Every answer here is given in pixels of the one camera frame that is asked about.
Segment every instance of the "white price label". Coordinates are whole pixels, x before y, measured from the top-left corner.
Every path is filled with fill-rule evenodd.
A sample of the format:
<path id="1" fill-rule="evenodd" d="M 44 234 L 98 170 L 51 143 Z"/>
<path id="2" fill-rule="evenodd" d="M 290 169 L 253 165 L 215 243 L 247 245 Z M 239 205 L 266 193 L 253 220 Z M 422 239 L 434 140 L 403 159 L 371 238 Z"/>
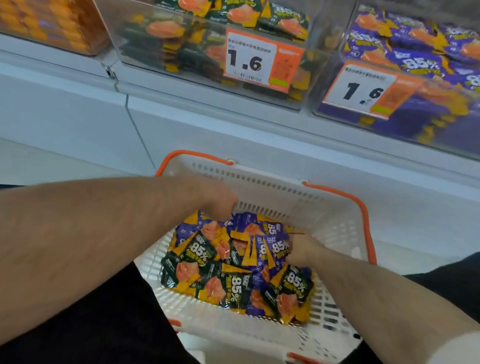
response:
<path id="1" fill-rule="evenodd" d="M 385 118 L 375 113 L 372 107 L 396 79 L 391 73 L 346 64 L 328 91 L 324 103 Z"/>
<path id="2" fill-rule="evenodd" d="M 228 32 L 225 74 L 269 86 L 276 51 L 275 43 Z"/>

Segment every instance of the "right arm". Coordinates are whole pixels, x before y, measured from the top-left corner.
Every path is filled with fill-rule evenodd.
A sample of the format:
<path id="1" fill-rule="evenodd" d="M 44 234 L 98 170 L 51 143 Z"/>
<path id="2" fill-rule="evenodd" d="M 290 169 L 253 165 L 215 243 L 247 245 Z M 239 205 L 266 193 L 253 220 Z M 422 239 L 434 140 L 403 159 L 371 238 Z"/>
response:
<path id="1" fill-rule="evenodd" d="M 294 235 L 288 263 L 311 267 L 384 364 L 425 364 L 450 340 L 480 325 L 436 293 L 387 269 Z"/>

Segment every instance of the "basket rim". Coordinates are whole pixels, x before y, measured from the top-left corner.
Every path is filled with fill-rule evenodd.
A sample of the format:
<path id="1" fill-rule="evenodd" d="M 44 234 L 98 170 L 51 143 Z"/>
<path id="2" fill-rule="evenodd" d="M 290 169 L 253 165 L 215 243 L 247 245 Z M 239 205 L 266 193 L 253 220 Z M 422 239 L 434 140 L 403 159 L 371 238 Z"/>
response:
<path id="1" fill-rule="evenodd" d="M 178 150 L 174 150 L 173 152 L 168 153 L 165 156 L 165 158 L 163 159 L 162 163 L 160 164 L 160 167 L 158 168 L 155 176 L 160 177 L 163 174 L 163 172 L 165 171 L 165 169 L 167 168 L 170 161 L 172 161 L 173 158 L 175 158 L 179 155 L 182 155 L 182 154 L 187 154 L 187 155 L 190 155 L 190 156 L 196 156 L 196 157 L 209 159 L 209 160 L 212 160 L 212 161 L 215 161 L 215 162 L 218 162 L 218 163 L 225 164 L 227 166 L 232 166 L 234 164 L 231 160 L 225 160 L 225 159 L 217 158 L 217 157 L 214 157 L 210 154 L 195 152 L 195 151 L 192 151 L 192 150 L 178 149 Z M 322 190 L 322 191 L 330 192 L 330 193 L 333 193 L 333 194 L 337 194 L 337 195 L 345 197 L 345 198 L 349 198 L 350 200 L 352 200 L 353 202 L 355 202 L 358 205 L 358 207 L 360 208 L 361 214 L 362 214 L 363 234 L 364 234 L 364 237 L 365 237 L 365 243 L 366 243 L 366 247 L 367 247 L 368 261 L 369 261 L 370 264 L 377 265 L 377 254 L 376 254 L 376 251 L 375 251 L 375 245 L 373 244 L 372 234 L 370 233 L 370 219 L 369 219 L 369 214 L 368 214 L 368 208 L 365 205 L 365 203 L 362 200 L 360 200 L 358 197 L 356 197 L 352 194 L 348 194 L 346 192 L 343 192 L 341 190 L 337 190 L 335 188 L 331 188 L 331 187 L 327 187 L 327 186 L 319 186 L 319 185 L 316 185 L 316 184 L 310 184 L 309 181 L 308 182 L 303 181 L 302 184 L 305 187 L 310 187 L 310 188 L 314 188 L 314 189 L 317 189 L 317 190 Z"/>

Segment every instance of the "white sleeve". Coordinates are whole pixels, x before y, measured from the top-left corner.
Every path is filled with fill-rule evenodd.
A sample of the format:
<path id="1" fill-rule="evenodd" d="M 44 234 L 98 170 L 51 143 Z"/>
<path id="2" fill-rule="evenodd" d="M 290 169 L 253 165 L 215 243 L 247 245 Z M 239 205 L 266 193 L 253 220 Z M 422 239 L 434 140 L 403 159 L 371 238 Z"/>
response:
<path id="1" fill-rule="evenodd" d="M 452 363 L 480 363 L 480 332 L 472 332 L 450 340 L 427 362 L 427 364 Z"/>

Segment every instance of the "person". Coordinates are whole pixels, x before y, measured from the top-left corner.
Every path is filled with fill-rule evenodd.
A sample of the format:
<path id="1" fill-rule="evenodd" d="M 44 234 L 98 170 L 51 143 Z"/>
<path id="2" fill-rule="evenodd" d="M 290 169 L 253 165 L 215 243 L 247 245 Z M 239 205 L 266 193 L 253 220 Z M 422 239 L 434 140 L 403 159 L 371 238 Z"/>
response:
<path id="1" fill-rule="evenodd" d="M 228 220 L 238 199 L 202 176 L 0 192 L 0 362 L 195 363 L 132 261 L 195 210 Z M 307 235 L 292 248 L 288 262 L 315 270 L 364 338 L 346 362 L 365 362 L 358 358 L 365 349 L 384 364 L 478 362 L 480 291 L 469 279 L 480 277 L 479 257 L 463 266 L 463 282 L 451 284 L 449 300 L 467 302 L 464 312 L 428 279 L 417 284 Z M 455 289 L 465 281 L 471 294 L 462 296 Z"/>

